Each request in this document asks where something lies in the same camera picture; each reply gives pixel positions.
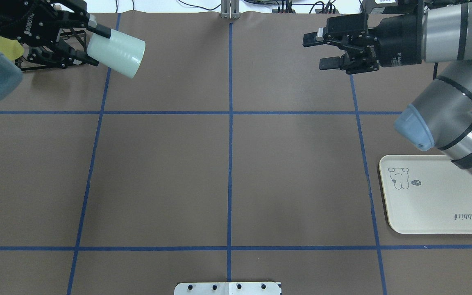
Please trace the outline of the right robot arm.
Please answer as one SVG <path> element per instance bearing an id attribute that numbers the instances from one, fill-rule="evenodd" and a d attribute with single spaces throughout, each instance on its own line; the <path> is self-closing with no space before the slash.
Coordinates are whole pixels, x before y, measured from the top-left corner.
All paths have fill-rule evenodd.
<path id="1" fill-rule="evenodd" d="M 401 113 L 395 129 L 422 151 L 437 148 L 472 175 L 472 1 L 383 18 L 331 17 L 303 37 L 303 46 L 333 45 L 343 56 L 322 58 L 321 70 L 360 74 L 380 67 L 449 62 Z"/>

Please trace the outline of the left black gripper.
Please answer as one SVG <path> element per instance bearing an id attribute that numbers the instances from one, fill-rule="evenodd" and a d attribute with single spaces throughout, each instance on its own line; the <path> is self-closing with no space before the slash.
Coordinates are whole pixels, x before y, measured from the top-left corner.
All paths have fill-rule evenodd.
<path id="1" fill-rule="evenodd" d="M 110 39 L 112 29 L 88 14 L 84 0 L 0 0 L 0 36 L 29 48 L 26 60 L 45 68 L 74 65 L 98 66 L 85 51 L 64 40 L 64 31 L 74 35 L 88 30 Z"/>

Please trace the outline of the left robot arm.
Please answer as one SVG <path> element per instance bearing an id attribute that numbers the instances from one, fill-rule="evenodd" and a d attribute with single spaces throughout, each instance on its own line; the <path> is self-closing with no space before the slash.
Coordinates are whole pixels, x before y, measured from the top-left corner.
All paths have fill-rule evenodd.
<path id="1" fill-rule="evenodd" d="M 37 69 L 61 68 L 77 62 L 97 66 L 87 47 L 74 49 L 64 39 L 70 30 L 78 39 L 83 30 L 109 39 L 112 30 L 99 24 L 88 13 L 84 0 L 0 0 L 0 37 L 28 45 L 27 60 Z M 8 96 L 23 79 L 16 58 L 0 52 L 0 101 Z"/>

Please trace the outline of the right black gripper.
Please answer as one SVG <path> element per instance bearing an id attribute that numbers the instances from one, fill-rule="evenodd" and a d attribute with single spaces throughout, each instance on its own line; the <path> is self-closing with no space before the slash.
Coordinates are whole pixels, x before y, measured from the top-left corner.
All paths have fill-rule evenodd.
<path id="1" fill-rule="evenodd" d="M 398 15 L 369 27 L 366 13 L 332 17 L 322 35 L 304 34 L 303 47 L 326 44 L 343 50 L 343 56 L 320 59 L 319 69 L 340 69 L 348 75 L 418 65 L 422 62 L 423 18 L 423 13 Z"/>

